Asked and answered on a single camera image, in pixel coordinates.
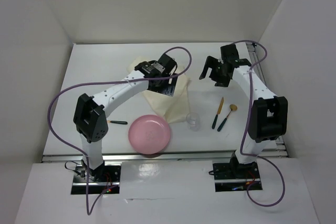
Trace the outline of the gold spoon green handle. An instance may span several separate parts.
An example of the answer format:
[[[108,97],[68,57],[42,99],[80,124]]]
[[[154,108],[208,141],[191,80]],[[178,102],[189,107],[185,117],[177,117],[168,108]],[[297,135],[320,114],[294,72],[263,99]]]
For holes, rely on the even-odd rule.
[[[227,116],[223,119],[223,121],[221,122],[221,124],[219,125],[219,127],[217,128],[217,131],[220,132],[222,130],[222,128],[224,127],[225,123],[227,122],[229,116],[231,115],[232,112],[236,111],[237,110],[237,106],[235,104],[231,104],[229,106],[230,108],[230,111],[229,113],[227,114]]]

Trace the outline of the clear drinking glass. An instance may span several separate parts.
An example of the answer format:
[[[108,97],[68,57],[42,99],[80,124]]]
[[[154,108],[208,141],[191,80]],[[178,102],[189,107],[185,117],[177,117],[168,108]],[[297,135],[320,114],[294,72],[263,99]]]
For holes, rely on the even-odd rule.
[[[198,131],[200,129],[200,117],[197,113],[191,112],[186,116],[186,122],[188,128],[192,131]]]

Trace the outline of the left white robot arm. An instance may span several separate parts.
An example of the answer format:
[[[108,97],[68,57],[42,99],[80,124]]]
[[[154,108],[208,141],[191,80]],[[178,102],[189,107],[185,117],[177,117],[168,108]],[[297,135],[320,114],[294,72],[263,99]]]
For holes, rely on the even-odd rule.
[[[172,81],[152,78],[173,76],[176,69],[176,61],[163,54],[157,61],[137,64],[124,78],[125,83],[112,85],[93,96],[84,93],[78,98],[73,122],[81,135],[82,149],[86,153],[82,165],[87,178],[96,182],[103,177],[102,139],[108,132],[107,117],[125,101],[145,90],[172,96],[177,78]]]

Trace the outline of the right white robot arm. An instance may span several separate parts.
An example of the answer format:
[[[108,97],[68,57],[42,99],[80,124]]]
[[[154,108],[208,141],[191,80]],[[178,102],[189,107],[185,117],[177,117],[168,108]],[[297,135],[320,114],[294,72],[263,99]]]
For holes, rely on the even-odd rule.
[[[239,56],[236,45],[222,46],[220,54],[220,59],[206,58],[200,79],[208,74],[215,86],[223,88],[234,80],[249,98],[243,140],[232,154],[227,169],[233,178],[243,179],[255,172],[257,156],[264,148],[286,133],[288,101],[266,87],[251,62]]]

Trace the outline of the cream cloth placemat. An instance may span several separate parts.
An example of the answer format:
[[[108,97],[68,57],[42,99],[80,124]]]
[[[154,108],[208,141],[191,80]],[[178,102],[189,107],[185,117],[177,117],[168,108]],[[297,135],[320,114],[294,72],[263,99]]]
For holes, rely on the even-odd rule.
[[[135,65],[143,61],[150,61],[144,57],[136,58],[128,67],[127,71],[132,72]],[[181,72],[183,67],[178,67],[177,70]],[[149,90],[142,92],[151,109],[159,116],[163,117],[167,123],[177,123],[186,120],[186,116],[190,112],[190,105],[187,96],[187,85],[189,78],[182,74],[177,77],[177,83],[172,97],[168,95],[159,94]]]

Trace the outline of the gold knife green handle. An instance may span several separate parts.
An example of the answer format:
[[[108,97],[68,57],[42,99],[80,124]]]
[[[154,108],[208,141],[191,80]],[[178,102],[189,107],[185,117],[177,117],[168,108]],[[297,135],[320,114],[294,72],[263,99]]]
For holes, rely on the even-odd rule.
[[[221,98],[221,101],[220,101],[220,104],[218,106],[218,109],[217,109],[217,112],[216,112],[216,115],[214,117],[214,120],[212,122],[212,129],[214,129],[216,127],[216,123],[217,123],[217,120],[218,120],[218,116],[220,115],[221,111],[222,111],[222,107],[224,105],[224,97]]]

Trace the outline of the gold fork green handle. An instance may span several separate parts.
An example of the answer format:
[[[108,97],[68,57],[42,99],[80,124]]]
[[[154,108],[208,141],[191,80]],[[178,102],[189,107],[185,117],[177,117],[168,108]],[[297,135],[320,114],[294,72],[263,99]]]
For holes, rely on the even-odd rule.
[[[120,124],[120,125],[127,125],[128,122],[127,121],[114,121],[114,120],[107,120],[108,123],[111,124]]]

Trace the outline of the pink plate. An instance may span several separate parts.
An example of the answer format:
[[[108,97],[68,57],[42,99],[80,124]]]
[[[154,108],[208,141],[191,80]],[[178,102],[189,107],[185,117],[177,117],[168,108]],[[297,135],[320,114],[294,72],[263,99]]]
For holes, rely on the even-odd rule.
[[[131,124],[128,139],[136,152],[144,155],[156,154],[168,145],[171,129],[162,117],[143,115]]]

